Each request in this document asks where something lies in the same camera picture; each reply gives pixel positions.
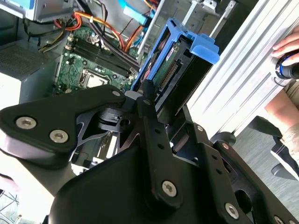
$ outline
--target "person's hand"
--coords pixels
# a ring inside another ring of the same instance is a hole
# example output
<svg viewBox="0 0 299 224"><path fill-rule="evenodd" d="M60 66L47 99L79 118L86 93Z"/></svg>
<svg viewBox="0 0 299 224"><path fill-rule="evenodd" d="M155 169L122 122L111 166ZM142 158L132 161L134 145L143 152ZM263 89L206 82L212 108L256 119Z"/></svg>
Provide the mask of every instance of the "person's hand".
<svg viewBox="0 0 299 224"><path fill-rule="evenodd" d="M280 43L273 47L272 56L273 57L281 57L286 53L289 53L293 50L299 49L299 27L296 27L293 30L293 33L287 38L283 39ZM291 64L299 63L299 54L295 54L288 59L286 59L282 65L289 66Z"/></svg>

